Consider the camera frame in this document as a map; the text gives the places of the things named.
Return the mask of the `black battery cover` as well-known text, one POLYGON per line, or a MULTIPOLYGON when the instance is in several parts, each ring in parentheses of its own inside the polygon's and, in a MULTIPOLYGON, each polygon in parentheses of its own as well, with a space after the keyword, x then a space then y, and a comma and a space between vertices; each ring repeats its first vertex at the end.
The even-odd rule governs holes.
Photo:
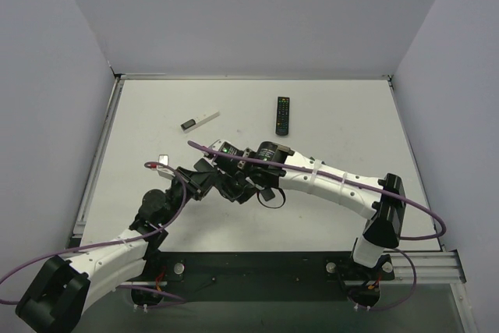
POLYGON ((269 200, 273 200, 275 198, 275 194, 272 189, 265 189, 260 191, 260 195, 263 199, 268 202, 269 200))

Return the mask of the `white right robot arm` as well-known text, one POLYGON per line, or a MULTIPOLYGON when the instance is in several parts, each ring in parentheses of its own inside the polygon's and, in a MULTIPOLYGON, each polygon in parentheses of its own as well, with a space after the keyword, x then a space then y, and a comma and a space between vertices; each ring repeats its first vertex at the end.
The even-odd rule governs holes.
POLYGON ((325 165, 270 141, 257 151, 218 140, 209 146, 212 165, 257 192, 293 190, 338 204, 366 219, 352 251, 355 263, 374 268, 386 249, 399 246, 406 202, 402 179, 364 177, 325 165))

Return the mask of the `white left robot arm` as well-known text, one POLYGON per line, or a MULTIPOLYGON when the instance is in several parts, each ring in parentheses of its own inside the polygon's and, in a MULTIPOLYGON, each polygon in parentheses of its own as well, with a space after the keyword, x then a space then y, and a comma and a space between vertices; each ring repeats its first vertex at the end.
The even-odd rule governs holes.
POLYGON ((105 246, 79 255, 50 257, 16 305, 16 315, 36 332, 71 332, 83 313, 123 282, 151 279, 160 269, 154 255, 189 200, 201 200, 215 186, 218 171, 200 160, 196 170, 176 168, 167 190, 144 194, 132 224, 105 246))

